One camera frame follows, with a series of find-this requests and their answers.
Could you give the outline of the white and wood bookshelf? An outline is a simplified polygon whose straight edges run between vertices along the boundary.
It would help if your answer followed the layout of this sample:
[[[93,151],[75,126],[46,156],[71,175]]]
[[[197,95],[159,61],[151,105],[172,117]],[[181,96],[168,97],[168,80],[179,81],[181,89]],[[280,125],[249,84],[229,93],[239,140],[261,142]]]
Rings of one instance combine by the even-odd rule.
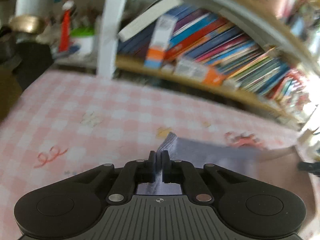
[[[77,51],[59,50],[61,23],[42,31],[61,65],[146,74],[207,90],[284,121],[319,115],[319,64],[284,24],[282,10],[259,0],[16,0],[16,16],[59,20],[98,12],[93,34],[71,36]]]

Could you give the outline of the purple and mauve sweater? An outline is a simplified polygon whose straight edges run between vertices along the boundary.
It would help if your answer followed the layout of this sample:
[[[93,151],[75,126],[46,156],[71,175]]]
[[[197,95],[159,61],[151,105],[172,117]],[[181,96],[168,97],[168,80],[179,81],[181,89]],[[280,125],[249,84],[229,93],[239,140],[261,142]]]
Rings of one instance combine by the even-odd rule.
[[[168,151],[170,159],[191,162],[195,167],[216,164],[248,177],[289,190],[302,198],[306,205],[306,219],[300,236],[310,238],[319,232],[319,200],[316,196],[316,176],[298,169],[302,161],[296,146],[266,149],[256,146],[256,139],[241,142],[234,137],[225,146],[190,140],[169,133],[157,149]]]

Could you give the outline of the white green-lid jar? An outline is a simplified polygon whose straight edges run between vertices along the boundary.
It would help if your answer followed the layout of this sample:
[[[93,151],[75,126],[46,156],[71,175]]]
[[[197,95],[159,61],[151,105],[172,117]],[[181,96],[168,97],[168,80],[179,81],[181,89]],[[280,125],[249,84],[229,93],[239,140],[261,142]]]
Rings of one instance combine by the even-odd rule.
[[[81,27],[71,31],[72,46],[76,46],[78,49],[76,55],[80,57],[86,57],[93,53],[95,50],[95,30],[92,27]]]

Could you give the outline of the white orange flat box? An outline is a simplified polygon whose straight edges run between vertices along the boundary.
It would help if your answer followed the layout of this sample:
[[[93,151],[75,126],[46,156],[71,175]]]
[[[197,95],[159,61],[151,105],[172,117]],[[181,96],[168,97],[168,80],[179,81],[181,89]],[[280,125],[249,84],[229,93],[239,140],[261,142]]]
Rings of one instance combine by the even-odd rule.
[[[177,61],[174,74],[209,86],[220,86],[225,79],[214,67],[205,66],[186,58]]]

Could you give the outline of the pink checkered cartoon tablecloth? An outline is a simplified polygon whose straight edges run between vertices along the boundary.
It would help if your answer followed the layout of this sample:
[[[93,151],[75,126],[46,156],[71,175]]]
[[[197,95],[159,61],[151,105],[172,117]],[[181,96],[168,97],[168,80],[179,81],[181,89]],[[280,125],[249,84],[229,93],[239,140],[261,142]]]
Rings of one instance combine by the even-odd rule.
[[[269,149],[298,139],[292,129],[218,103],[49,70],[1,124],[1,239],[20,237],[13,210],[27,192],[101,164],[145,159],[171,132],[220,145],[243,136]]]

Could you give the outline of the brown corduroy garment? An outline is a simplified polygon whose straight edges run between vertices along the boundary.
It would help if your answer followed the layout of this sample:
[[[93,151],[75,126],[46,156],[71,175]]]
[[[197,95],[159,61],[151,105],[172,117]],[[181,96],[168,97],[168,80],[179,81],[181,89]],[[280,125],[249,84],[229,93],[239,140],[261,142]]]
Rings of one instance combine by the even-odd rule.
[[[3,122],[19,100],[22,89],[11,70],[1,68],[0,75],[0,121]]]

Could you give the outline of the white blue orange box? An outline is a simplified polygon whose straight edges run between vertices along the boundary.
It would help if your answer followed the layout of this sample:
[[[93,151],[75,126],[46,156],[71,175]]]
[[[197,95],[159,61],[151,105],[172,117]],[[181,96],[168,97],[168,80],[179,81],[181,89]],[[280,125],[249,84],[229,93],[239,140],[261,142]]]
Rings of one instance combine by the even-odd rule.
[[[161,67],[176,23],[177,17],[167,14],[162,15],[157,20],[145,57],[144,67],[150,69]]]

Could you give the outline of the row of leaning books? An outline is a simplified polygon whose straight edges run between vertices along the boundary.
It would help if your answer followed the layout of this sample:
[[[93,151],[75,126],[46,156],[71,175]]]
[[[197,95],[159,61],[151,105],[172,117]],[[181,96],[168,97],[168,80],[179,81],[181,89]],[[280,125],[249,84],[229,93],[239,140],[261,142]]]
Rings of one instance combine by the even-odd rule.
[[[144,67],[157,20],[177,17],[159,69]],[[214,67],[225,79],[209,86],[174,74],[179,59]],[[174,81],[249,105],[285,107],[306,103],[307,78],[273,48],[261,48],[237,25],[207,9],[180,0],[161,0],[119,32],[118,68]]]

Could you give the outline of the red tassel ornament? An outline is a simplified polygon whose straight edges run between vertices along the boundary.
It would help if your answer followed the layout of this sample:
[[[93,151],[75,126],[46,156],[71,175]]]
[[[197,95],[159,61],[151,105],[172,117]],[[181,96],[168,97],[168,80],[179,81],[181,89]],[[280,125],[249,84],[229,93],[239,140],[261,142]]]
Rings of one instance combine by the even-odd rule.
[[[61,23],[61,37],[59,44],[59,52],[67,51],[69,48],[69,30],[71,25],[71,11],[74,7],[74,1],[68,0],[62,6],[63,16]]]

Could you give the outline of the golden metal bowl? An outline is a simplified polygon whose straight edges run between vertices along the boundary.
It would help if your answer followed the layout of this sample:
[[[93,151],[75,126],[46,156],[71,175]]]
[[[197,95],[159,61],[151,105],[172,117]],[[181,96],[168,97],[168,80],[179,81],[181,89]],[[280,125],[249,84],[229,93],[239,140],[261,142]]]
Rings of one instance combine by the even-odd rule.
[[[15,32],[41,34],[46,28],[46,22],[38,16],[21,15],[12,18],[9,26]]]

